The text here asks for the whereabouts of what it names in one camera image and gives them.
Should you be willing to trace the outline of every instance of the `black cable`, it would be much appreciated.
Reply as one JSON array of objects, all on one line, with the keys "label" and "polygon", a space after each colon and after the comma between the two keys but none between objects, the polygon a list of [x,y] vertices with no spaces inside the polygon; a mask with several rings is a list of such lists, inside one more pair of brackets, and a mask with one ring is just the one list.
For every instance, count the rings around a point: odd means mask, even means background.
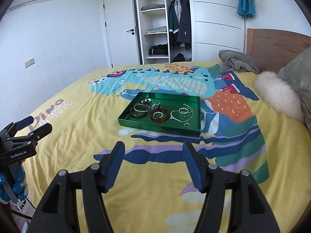
[{"label": "black cable", "polygon": [[28,219],[28,220],[31,220],[31,219],[32,219],[31,216],[24,215],[24,214],[19,213],[19,212],[15,211],[15,210],[12,210],[12,209],[11,209],[11,213],[14,214],[14,215],[23,217],[23,218],[25,218],[25,219]]},{"label": "black cable", "polygon": [[35,206],[32,205],[32,203],[30,202],[30,200],[28,200],[28,202],[30,203],[30,205],[34,208],[34,210],[36,210]]}]

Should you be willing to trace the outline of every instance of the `teal curtain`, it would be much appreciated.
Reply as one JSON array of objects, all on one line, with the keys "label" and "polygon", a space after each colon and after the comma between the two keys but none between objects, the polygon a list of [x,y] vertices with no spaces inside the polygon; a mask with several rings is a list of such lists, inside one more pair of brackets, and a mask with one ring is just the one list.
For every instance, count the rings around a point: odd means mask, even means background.
[{"label": "teal curtain", "polygon": [[238,0],[238,14],[243,18],[255,16],[253,0]]}]

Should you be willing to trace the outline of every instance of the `blue glove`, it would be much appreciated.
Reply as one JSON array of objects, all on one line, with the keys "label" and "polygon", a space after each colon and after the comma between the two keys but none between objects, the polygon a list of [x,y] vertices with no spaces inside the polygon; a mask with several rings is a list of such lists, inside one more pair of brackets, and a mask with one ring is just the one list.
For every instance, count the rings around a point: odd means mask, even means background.
[{"label": "blue glove", "polygon": [[[8,204],[10,202],[10,197],[2,186],[7,182],[7,178],[3,173],[0,173],[0,202],[3,204]],[[13,185],[13,192],[18,194],[18,198],[24,201],[28,195],[28,185],[26,183],[26,174],[23,165],[19,164],[16,172],[16,182]]]}]

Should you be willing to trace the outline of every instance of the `metallic green tray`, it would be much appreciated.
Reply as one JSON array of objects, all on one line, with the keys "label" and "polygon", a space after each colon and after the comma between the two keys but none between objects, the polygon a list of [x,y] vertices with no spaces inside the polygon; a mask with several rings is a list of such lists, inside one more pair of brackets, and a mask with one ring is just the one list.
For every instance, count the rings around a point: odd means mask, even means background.
[{"label": "metallic green tray", "polygon": [[[153,122],[150,118],[150,112],[141,118],[132,117],[130,109],[140,103],[145,98],[151,98],[151,103],[148,106],[152,106],[154,103],[160,103],[162,108],[167,108],[169,112],[173,110],[179,110],[184,107],[183,104],[187,104],[193,109],[193,117],[188,122],[189,128],[185,128],[184,123],[177,122],[175,120],[168,119],[163,123]],[[173,114],[174,117],[179,118],[180,114]],[[177,95],[177,94],[162,94],[162,93],[146,93],[140,92],[125,108],[122,114],[118,118],[121,126],[136,128],[140,130],[149,130],[160,133],[200,137],[201,133],[201,109],[200,98],[198,96]]]}]

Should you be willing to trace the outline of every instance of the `necklace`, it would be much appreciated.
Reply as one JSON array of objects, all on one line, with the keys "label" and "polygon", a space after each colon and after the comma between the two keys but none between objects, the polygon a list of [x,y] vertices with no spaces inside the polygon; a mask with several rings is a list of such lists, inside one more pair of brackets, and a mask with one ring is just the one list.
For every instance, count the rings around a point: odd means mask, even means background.
[{"label": "necklace", "polygon": [[[180,123],[187,123],[188,121],[190,121],[191,119],[192,119],[192,117],[193,117],[193,109],[190,107],[190,106],[188,106],[187,104],[183,104],[185,107],[187,107],[187,108],[180,108],[179,110],[174,110],[174,111],[172,111],[171,112],[171,120],[175,120],[175,121],[177,121],[177,122],[180,122]],[[191,115],[191,117],[188,119],[188,120],[185,120],[185,121],[181,121],[181,120],[179,120],[179,119],[177,119],[177,118],[175,118],[175,117],[173,117],[173,113],[175,113],[175,112],[178,112],[178,113],[180,113],[181,115],[180,115],[180,118],[181,119],[184,119],[185,118],[185,114],[192,114]]]}]

